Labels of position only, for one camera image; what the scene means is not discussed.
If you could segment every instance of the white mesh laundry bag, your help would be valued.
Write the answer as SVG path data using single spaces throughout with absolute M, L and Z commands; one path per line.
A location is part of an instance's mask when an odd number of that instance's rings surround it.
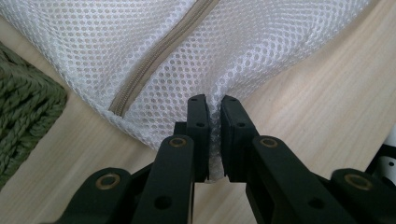
M 205 94 L 219 142 L 225 94 L 243 100 L 324 45 L 369 0 L 0 0 L 0 13 L 99 114 L 153 148 Z M 210 178 L 223 176 L 219 146 Z

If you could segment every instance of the green knitted fabric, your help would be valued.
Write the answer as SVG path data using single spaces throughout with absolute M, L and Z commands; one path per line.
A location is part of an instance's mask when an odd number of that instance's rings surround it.
M 0 189 L 61 115 L 62 86 L 0 43 Z

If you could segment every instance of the zipper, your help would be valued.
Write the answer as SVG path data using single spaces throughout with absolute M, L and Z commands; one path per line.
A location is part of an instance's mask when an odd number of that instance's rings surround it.
M 109 108 L 123 117 L 150 76 L 169 54 L 185 39 L 219 0 L 197 0 L 180 22 L 144 57 L 142 63 L 127 78 Z

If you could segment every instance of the light wood surface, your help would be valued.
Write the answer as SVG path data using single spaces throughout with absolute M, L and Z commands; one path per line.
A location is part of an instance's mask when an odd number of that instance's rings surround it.
M 0 41 L 63 83 L 4 19 Z M 111 126 L 68 90 L 67 107 L 0 192 L 0 223 L 56 220 L 95 171 L 133 173 L 155 151 Z M 307 167 L 330 177 L 364 170 L 396 121 L 396 2 L 371 4 L 325 47 L 243 102 L 261 134 L 285 141 Z M 197 184 L 194 223 L 255 223 L 244 184 Z

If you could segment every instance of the hole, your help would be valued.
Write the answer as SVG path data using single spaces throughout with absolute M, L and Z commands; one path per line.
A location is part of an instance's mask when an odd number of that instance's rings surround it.
M 265 147 L 277 147 L 277 141 L 272 138 L 263 138 L 260 143 Z
M 370 190 L 373 188 L 372 182 L 361 175 L 347 174 L 344 176 L 344 179 L 349 185 L 356 189 Z
M 120 176 L 117 174 L 102 175 L 96 180 L 96 187 L 99 189 L 114 189 L 120 183 Z
M 169 145 L 172 147 L 184 147 L 187 144 L 187 141 L 184 138 L 172 138 L 169 141 Z
M 308 204 L 309 204 L 309 206 L 316 208 L 316 209 L 324 208 L 324 202 L 317 197 L 314 197 L 311 200 L 309 200 Z
M 172 199 L 168 196 L 161 196 L 155 200 L 154 205 L 156 208 L 164 210 L 172 206 Z

